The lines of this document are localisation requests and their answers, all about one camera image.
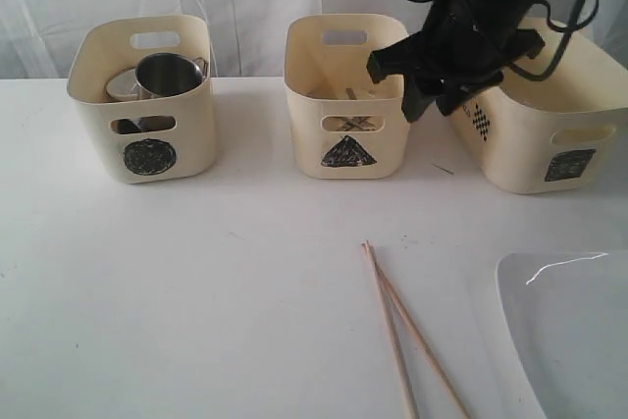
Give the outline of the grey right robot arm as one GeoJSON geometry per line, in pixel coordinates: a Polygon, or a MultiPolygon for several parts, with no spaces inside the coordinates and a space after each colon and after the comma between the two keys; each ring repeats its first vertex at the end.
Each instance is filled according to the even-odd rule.
{"type": "Polygon", "coordinates": [[[407,122],[418,121],[431,104],[449,116],[499,85],[504,68],[541,52],[541,36],[519,26],[536,1],[426,0],[431,7],[420,30],[372,51],[367,72],[374,83],[402,76],[407,122]]]}

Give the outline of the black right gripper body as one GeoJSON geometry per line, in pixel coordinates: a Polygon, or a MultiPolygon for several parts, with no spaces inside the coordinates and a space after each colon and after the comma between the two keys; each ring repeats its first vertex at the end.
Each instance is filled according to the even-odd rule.
{"type": "Polygon", "coordinates": [[[436,98],[443,115],[500,84],[509,63],[541,53],[541,35],[519,27],[524,11],[517,1],[434,1],[421,30],[421,58],[443,81],[436,98]]]}

